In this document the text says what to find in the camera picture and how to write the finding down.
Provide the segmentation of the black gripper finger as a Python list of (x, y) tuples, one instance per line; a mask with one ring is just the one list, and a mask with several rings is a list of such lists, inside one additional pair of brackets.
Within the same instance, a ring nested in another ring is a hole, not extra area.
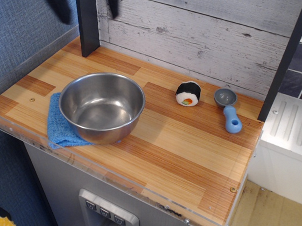
[(107, 1), (110, 6), (112, 17), (115, 19), (118, 16), (118, 9), (119, 9), (118, 0), (107, 0)]
[(71, 19), (71, 10), (67, 0), (46, 0), (53, 12), (62, 23), (69, 24)]

